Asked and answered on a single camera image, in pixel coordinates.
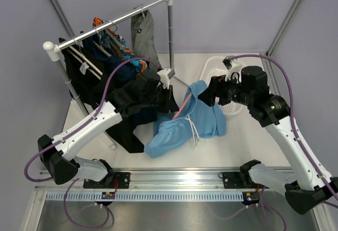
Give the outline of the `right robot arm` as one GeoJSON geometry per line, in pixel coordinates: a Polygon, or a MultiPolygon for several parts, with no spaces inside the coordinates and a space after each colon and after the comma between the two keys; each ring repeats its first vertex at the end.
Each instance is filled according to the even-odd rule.
{"type": "Polygon", "coordinates": [[[240,167],[240,183],[245,187],[259,184],[276,191],[301,215],[335,196],[337,178],[314,157],[286,101],[270,93],[267,74],[259,66],[247,66],[241,70],[240,79],[213,76],[198,98],[210,107],[230,102],[247,106],[251,117],[278,144],[294,172],[286,175],[252,160],[240,167]]]}

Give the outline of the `light blue shorts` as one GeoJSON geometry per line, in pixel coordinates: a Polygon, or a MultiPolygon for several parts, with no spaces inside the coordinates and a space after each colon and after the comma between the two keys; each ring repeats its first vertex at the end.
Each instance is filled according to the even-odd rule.
{"type": "Polygon", "coordinates": [[[172,120],[170,114],[158,114],[153,125],[153,139],[144,146],[144,152],[151,158],[158,158],[192,139],[197,145],[201,138],[224,136],[227,131],[226,117],[218,105],[207,106],[198,99],[206,90],[203,80],[191,84],[184,100],[192,92],[191,99],[179,114],[172,120]]]}

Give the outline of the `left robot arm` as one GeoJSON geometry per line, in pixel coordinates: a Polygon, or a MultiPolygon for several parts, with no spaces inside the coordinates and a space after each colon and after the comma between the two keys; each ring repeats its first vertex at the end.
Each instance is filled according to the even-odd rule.
{"type": "Polygon", "coordinates": [[[52,180],[64,184],[72,179],[87,179],[101,188],[110,187],[114,180],[110,165],[105,160],[88,160],[77,154],[99,134],[142,108],[162,113],[178,111],[170,85],[173,75],[170,68],[142,72],[135,80],[113,90],[101,105],[67,131],[54,137],[41,136],[37,141],[40,159],[52,180]]]}

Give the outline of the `pink clothes hanger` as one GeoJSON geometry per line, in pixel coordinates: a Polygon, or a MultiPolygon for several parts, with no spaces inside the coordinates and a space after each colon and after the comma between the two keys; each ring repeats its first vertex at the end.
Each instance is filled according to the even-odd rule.
{"type": "Polygon", "coordinates": [[[186,99],[184,100],[183,104],[181,105],[181,107],[179,108],[179,111],[175,113],[175,115],[173,116],[172,120],[177,119],[177,117],[179,116],[179,114],[182,112],[182,110],[184,109],[184,107],[186,106],[187,102],[191,99],[192,97],[192,92],[189,93],[189,95],[186,97],[186,99]]]}

